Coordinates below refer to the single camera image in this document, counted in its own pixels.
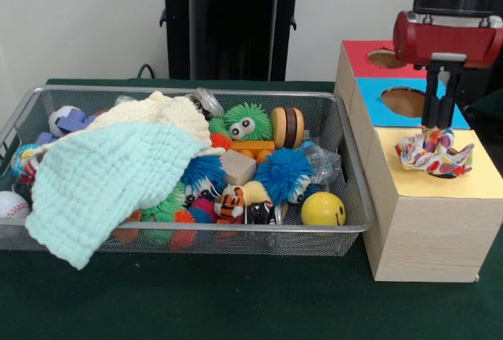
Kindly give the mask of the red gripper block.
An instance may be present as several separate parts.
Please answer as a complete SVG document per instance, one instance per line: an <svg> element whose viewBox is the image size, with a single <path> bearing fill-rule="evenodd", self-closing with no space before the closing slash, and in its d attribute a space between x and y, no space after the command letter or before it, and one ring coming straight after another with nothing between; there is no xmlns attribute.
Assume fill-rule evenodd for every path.
<svg viewBox="0 0 503 340"><path fill-rule="evenodd" d="M455 98L463 66L444 65L446 93L437 98L439 65L432 61L459 62L465 68L488 68L502 47L502 19L440 16L401 11L393 30L395 56L403 63L428 65L422 125L434 127L439 108L439 128L452 124Z"/></svg>

